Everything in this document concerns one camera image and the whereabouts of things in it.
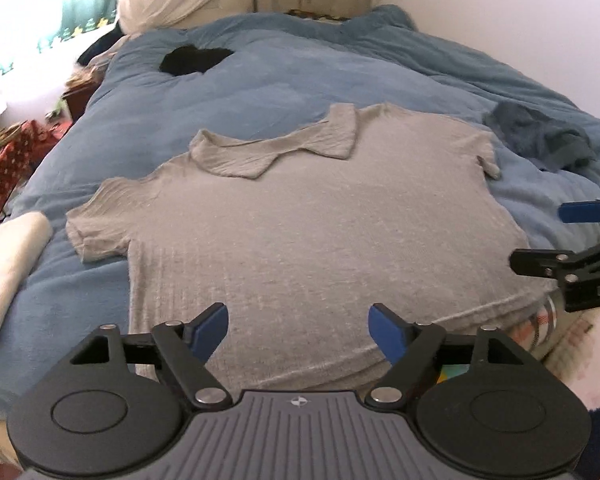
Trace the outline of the grey polo shirt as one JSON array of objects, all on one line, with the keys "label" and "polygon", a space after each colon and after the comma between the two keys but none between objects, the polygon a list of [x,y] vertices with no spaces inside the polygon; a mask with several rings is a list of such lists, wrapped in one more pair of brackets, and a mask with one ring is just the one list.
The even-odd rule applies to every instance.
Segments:
[{"label": "grey polo shirt", "polygon": [[358,388],[386,368],[373,304],[467,333],[544,302],[550,284],[510,270],[528,240],[486,186],[499,172],[467,122],[335,104],[272,140],[202,130],[149,176],[102,182],[66,232],[86,262],[128,260],[134,333],[226,304],[209,367],[228,390]]}]

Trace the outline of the plaid bed sheet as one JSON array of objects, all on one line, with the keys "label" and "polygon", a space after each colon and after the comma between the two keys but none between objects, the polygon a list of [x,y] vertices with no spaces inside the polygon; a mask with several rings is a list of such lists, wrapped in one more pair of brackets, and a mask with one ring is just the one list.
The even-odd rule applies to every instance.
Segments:
[{"label": "plaid bed sheet", "polygon": [[600,408],[600,308],[568,313],[562,300],[548,296],[534,315],[506,332],[589,410]]}]

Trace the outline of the dark blue jeans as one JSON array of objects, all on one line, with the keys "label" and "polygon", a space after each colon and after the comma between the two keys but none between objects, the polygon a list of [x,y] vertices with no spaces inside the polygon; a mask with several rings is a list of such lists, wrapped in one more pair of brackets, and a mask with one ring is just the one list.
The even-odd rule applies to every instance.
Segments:
[{"label": "dark blue jeans", "polygon": [[501,142],[542,171],[575,172],[597,159],[588,135],[571,125],[514,102],[499,102],[482,116]]}]

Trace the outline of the folded cream towel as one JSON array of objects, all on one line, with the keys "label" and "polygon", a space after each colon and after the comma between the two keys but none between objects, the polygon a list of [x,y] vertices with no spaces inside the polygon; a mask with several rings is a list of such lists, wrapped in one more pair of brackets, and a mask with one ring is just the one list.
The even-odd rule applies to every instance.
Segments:
[{"label": "folded cream towel", "polygon": [[30,211],[0,224],[0,330],[21,282],[52,237],[48,219]]}]

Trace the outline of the red patterned tablecloth table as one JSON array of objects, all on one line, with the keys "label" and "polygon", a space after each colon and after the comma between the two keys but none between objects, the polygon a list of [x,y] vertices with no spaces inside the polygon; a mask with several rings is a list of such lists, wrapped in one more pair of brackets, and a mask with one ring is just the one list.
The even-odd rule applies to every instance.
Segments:
[{"label": "red patterned tablecloth table", "polygon": [[4,208],[16,187],[30,177],[71,126],[71,120],[51,126],[28,120],[6,130],[6,142],[0,149],[0,222],[6,217]]}]

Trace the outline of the dark wooden nightstand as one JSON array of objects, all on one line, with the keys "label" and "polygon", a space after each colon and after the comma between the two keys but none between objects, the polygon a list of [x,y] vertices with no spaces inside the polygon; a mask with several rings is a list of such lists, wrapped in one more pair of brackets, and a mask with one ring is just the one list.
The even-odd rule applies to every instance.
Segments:
[{"label": "dark wooden nightstand", "polygon": [[67,104],[69,116],[73,122],[76,122],[82,117],[88,101],[99,86],[99,80],[90,80],[84,82],[84,84],[69,88],[62,94],[62,99]]}]

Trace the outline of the blue fleece duvet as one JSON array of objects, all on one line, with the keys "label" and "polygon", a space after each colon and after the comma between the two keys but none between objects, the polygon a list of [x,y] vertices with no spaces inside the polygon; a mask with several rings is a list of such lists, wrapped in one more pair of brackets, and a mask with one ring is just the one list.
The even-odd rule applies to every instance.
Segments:
[{"label": "blue fleece duvet", "polygon": [[[160,72],[163,58],[186,44],[234,53],[203,74]],[[483,52],[419,32],[397,6],[341,25],[244,14],[131,40],[14,203],[14,214],[45,214],[54,234],[0,331],[0,419],[95,326],[128,318],[126,262],[86,266],[65,233],[67,212],[103,180],[150,174],[203,128],[240,140],[274,138],[339,102],[391,102],[477,125],[504,101],[581,128],[597,159],[552,174],[498,145],[503,174],[490,186],[493,196],[535,247],[581,250],[600,242],[600,224],[565,224],[556,214],[562,202],[600,197],[600,118]]]}]

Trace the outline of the black garment on bed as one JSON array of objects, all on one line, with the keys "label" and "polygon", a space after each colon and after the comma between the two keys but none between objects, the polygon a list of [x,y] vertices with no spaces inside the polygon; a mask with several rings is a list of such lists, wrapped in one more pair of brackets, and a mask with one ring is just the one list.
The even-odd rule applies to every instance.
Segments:
[{"label": "black garment on bed", "polygon": [[193,44],[178,47],[168,53],[159,65],[160,72],[171,76],[205,73],[234,53],[224,48],[199,49]]}]

